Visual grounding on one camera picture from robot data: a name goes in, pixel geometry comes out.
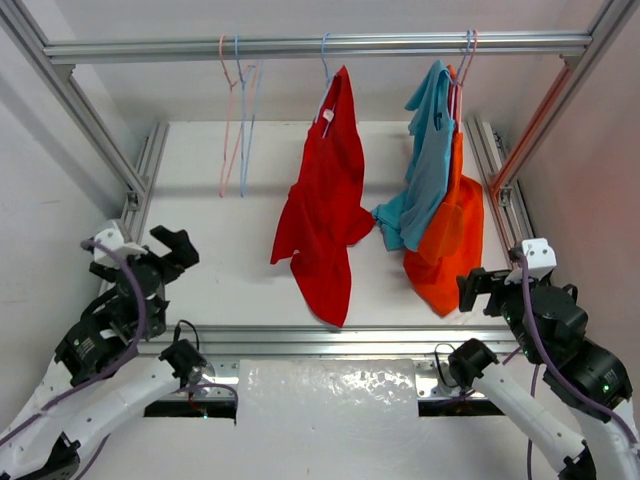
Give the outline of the red t shirt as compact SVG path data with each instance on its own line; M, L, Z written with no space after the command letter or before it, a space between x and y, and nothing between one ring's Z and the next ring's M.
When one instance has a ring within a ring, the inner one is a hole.
M375 225L361 205L364 177L351 77L343 66L333 75L307 132L270 257L273 265L290 261L310 311L337 328L345 324L351 298L349 248Z

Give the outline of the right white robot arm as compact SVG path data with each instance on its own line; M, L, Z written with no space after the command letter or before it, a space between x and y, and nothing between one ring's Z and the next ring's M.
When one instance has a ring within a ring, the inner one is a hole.
M484 395L543 455L560 479L636 479L639 432L633 389L624 364L586 336L587 313L573 285L556 287L509 271L472 270L457 279L459 308L470 310L480 294L486 315L503 318L522 354L543 368L543 381L567 407L574 432L521 388L497 355L471 338L448 357L449 372L463 392Z

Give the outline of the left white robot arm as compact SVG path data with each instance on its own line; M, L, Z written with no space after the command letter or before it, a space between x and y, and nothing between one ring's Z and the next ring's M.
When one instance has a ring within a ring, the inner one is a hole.
M165 332L165 288L200 260L186 231L159 225L150 234L166 254L134 242L116 220L82 241L92 255L90 272L111 287L63 336L34 393L2 433L2 478L80 477L87 455L118 426L200 381L205 357L189 340L177 339L132 382L94 395L138 355L141 342Z

